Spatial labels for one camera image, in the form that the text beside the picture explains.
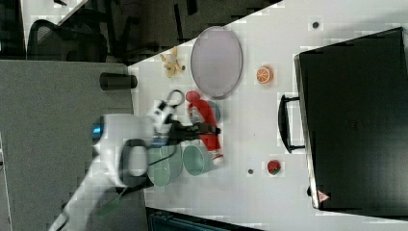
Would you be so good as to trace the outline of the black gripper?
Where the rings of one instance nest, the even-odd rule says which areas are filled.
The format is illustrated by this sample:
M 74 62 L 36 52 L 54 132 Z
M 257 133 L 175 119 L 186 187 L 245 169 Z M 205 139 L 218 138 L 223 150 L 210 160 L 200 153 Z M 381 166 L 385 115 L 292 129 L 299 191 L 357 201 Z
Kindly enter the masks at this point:
M 182 141 L 198 140 L 201 135 L 218 135 L 221 130 L 207 123 L 197 122 L 193 125 L 183 125 L 174 121 L 168 132 L 168 144 L 178 144 Z

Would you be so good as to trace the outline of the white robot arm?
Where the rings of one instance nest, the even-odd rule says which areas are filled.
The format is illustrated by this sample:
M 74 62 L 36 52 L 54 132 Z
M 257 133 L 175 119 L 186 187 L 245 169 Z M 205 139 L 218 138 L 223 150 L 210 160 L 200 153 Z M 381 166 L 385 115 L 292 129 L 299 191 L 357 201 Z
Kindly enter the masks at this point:
M 217 126 L 202 118 L 184 125 L 172 118 L 175 111 L 175 105 L 160 100 L 143 116 L 102 115 L 92 128 L 96 157 L 48 231 L 85 231 L 89 217 L 105 192 L 145 183 L 147 170 L 153 165 L 149 149 L 199 140 L 204 136 L 212 138 L 220 133 Z

